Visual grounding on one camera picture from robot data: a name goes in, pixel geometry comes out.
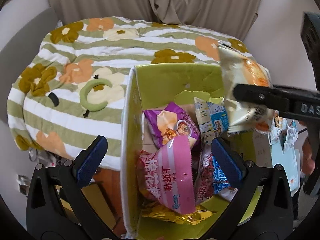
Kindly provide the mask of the person right hand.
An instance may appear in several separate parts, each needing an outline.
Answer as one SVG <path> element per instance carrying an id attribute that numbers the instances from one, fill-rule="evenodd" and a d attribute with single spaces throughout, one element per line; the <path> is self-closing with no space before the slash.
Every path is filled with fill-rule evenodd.
<path id="1" fill-rule="evenodd" d="M 312 148 L 308 137 L 303 143 L 302 151 L 302 172 L 309 176 L 315 169 L 315 162 L 312 159 Z"/>

